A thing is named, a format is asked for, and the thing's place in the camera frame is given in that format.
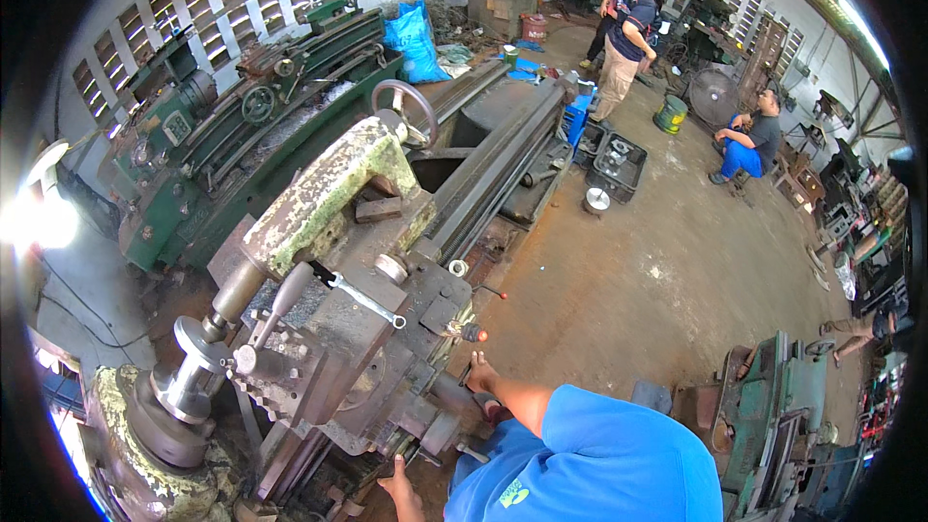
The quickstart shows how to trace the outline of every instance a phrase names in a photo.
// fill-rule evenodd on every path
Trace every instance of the dark shirt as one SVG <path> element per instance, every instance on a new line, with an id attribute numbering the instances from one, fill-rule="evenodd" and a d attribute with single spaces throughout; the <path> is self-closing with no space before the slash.
<path id="1" fill-rule="evenodd" d="M 780 118 L 763 116 L 760 110 L 751 114 L 751 120 L 754 125 L 748 132 L 748 137 L 754 143 L 754 148 L 760 156 L 760 167 L 764 173 L 769 173 L 773 168 L 773 158 L 780 149 L 780 140 L 783 134 L 780 132 Z"/>
<path id="2" fill-rule="evenodd" d="M 873 337 L 882 339 L 889 335 L 889 313 L 891 312 L 896 314 L 896 333 L 910 328 L 914 322 L 906 314 L 908 311 L 908 303 L 898 304 L 896 301 L 891 301 L 877 308 L 876 314 L 873 316 Z"/>
<path id="3" fill-rule="evenodd" d="M 648 38 L 647 29 L 654 19 L 657 18 L 657 3 L 654 0 L 636 0 L 634 6 L 628 11 L 626 22 L 638 27 L 641 35 Z M 632 41 L 628 40 L 625 33 L 622 32 L 622 25 L 613 25 L 609 29 L 609 41 L 615 50 L 622 54 L 622 57 L 629 61 L 640 61 L 644 57 L 644 51 L 636 47 Z"/>

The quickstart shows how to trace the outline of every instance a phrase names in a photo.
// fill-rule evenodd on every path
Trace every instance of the hand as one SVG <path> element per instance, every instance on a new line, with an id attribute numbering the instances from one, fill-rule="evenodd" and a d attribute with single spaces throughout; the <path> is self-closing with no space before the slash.
<path id="1" fill-rule="evenodd" d="M 493 393 L 493 379 L 499 377 L 490 363 L 483 356 L 483 351 L 473 351 L 470 354 L 470 375 L 467 379 L 467 387 L 474 393 Z"/>
<path id="2" fill-rule="evenodd" d="M 399 453 L 393 458 L 392 478 L 379 478 L 377 483 L 393 498 L 397 516 L 410 510 L 421 512 L 422 498 L 412 489 L 406 477 L 406 460 Z"/>

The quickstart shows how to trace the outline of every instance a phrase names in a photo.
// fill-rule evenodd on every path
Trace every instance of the green can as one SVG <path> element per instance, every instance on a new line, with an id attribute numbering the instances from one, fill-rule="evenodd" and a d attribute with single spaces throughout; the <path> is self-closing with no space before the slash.
<path id="1" fill-rule="evenodd" d="M 679 97 L 667 95 L 661 108 L 654 114 L 654 124 L 670 135 L 677 135 L 680 124 L 686 119 L 689 109 Z"/>
<path id="2" fill-rule="evenodd" d="M 509 65 L 509 69 L 515 71 L 519 63 L 519 49 L 512 45 L 503 45 L 503 63 Z"/>

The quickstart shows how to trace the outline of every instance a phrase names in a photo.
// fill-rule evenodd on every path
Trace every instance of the khaki pants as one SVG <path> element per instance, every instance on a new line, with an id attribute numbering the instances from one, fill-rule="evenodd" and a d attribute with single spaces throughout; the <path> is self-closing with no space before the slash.
<path id="1" fill-rule="evenodd" d="M 847 342 L 835 352 L 839 358 L 858 350 L 873 340 L 874 316 L 876 313 L 872 312 L 862 319 L 829 320 L 825 323 L 827 333 L 838 331 L 851 334 L 851 338 L 847 339 Z"/>
<path id="2" fill-rule="evenodd" d="M 602 64 L 599 75 L 599 108 L 590 116 L 594 121 L 603 121 L 622 99 L 628 95 L 628 89 L 638 72 L 638 61 L 630 61 L 622 56 L 611 39 L 606 37 L 606 61 Z"/>

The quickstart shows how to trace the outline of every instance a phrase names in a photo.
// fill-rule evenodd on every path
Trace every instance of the red bucket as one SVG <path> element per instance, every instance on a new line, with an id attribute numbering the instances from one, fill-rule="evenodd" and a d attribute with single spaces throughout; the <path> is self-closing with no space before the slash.
<path id="1" fill-rule="evenodd" d="M 548 20 L 540 14 L 533 14 L 522 19 L 522 40 L 535 41 L 538 44 L 545 42 L 548 36 Z"/>

